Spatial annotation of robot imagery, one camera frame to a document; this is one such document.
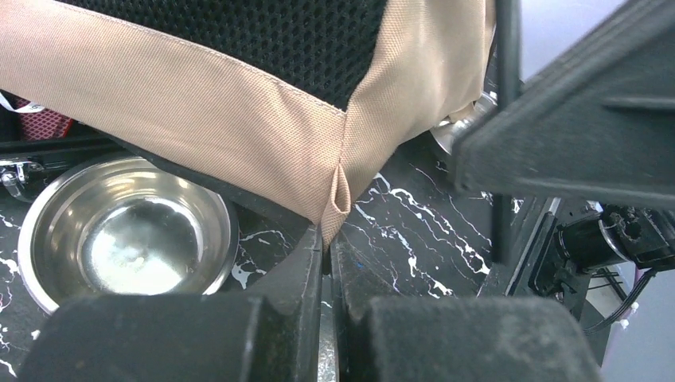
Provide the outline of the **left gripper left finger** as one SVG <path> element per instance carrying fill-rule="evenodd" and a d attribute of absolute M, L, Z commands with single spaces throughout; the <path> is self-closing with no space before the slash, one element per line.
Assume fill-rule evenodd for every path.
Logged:
<path fill-rule="evenodd" d="M 314 381 L 322 238 L 309 228 L 243 291 L 104 295 L 59 308 L 21 381 Z"/>

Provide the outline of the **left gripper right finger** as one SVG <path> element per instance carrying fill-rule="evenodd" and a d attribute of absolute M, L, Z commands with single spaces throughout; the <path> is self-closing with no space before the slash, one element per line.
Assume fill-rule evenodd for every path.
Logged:
<path fill-rule="evenodd" d="M 340 241 L 330 246 L 342 381 L 599 381 L 575 318 L 525 297 L 396 294 Z"/>

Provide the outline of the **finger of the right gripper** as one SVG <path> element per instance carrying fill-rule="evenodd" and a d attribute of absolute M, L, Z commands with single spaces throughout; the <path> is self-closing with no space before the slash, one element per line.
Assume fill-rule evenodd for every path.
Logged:
<path fill-rule="evenodd" d="M 452 150 L 466 191 L 674 206 L 674 4 L 628 1 Z"/>

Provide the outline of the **tan fabric pet tent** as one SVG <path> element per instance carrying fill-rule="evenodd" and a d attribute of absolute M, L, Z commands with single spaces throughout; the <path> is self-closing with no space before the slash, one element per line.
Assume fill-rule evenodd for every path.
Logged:
<path fill-rule="evenodd" d="M 319 225 L 468 116 L 492 1 L 4 1 L 1 87 Z"/>

